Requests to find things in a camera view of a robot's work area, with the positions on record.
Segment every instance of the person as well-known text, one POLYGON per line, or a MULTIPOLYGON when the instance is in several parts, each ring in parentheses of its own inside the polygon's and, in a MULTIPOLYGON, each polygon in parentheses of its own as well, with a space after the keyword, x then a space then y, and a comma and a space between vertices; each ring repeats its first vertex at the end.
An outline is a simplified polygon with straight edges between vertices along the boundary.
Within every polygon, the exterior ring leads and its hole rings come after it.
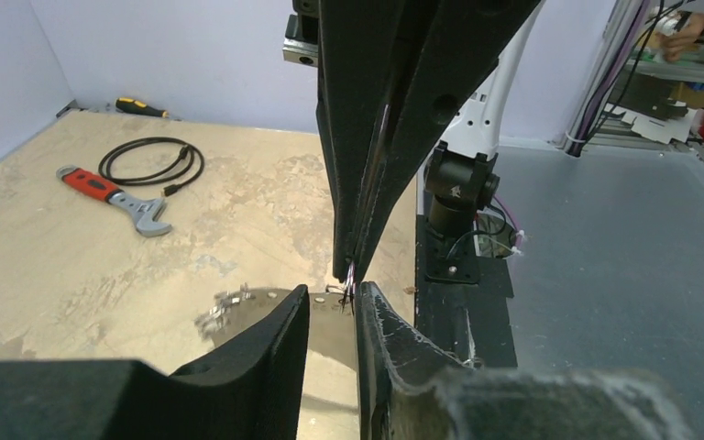
MULTIPOLYGON (((696 42, 704 37, 704 14, 693 13, 689 21, 676 34, 660 36, 660 49, 668 62, 681 60, 682 55, 693 50, 696 42)), ((687 103, 690 108, 704 108, 704 84, 682 82, 676 87, 672 98, 687 103)))

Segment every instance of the wrench jaw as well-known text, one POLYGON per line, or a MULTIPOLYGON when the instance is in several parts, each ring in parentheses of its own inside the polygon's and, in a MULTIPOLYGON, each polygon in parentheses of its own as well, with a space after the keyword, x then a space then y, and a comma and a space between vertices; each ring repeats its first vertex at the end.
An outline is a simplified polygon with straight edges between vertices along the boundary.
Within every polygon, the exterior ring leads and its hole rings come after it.
POLYGON ((166 209, 166 201, 162 197, 145 201, 148 205, 139 219, 135 222, 136 230, 144 237, 157 237, 168 234, 171 231, 171 224, 159 222, 158 218, 166 209))

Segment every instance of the human hand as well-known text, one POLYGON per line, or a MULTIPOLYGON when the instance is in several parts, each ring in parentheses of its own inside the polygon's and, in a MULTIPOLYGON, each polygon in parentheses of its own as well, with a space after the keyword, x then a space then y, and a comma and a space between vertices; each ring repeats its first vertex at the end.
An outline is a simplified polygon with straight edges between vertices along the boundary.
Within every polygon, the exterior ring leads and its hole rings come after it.
POLYGON ((689 46, 695 44, 704 30, 704 14, 692 14, 684 28, 671 36, 662 36, 660 47, 663 50, 665 60, 669 62, 678 61, 681 54, 689 46))

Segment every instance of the wrench head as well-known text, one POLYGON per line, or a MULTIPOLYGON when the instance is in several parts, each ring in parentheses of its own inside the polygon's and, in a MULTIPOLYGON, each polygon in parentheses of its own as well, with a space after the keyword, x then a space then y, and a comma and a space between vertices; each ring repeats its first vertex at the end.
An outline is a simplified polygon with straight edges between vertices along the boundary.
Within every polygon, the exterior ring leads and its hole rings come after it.
POLYGON ((171 224, 158 221, 164 209, 166 209, 166 199, 162 197, 144 201, 134 215, 134 224, 139 234, 144 237, 168 234, 171 231, 171 224))

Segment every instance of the gray table surface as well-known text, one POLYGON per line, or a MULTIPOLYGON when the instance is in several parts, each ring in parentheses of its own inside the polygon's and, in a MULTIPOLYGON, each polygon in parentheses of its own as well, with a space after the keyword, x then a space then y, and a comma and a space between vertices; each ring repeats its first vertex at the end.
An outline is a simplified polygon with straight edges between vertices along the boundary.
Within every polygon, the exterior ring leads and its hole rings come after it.
POLYGON ((520 368, 651 370, 704 439, 704 165, 687 153, 504 148, 496 170, 528 236, 509 259, 520 368))

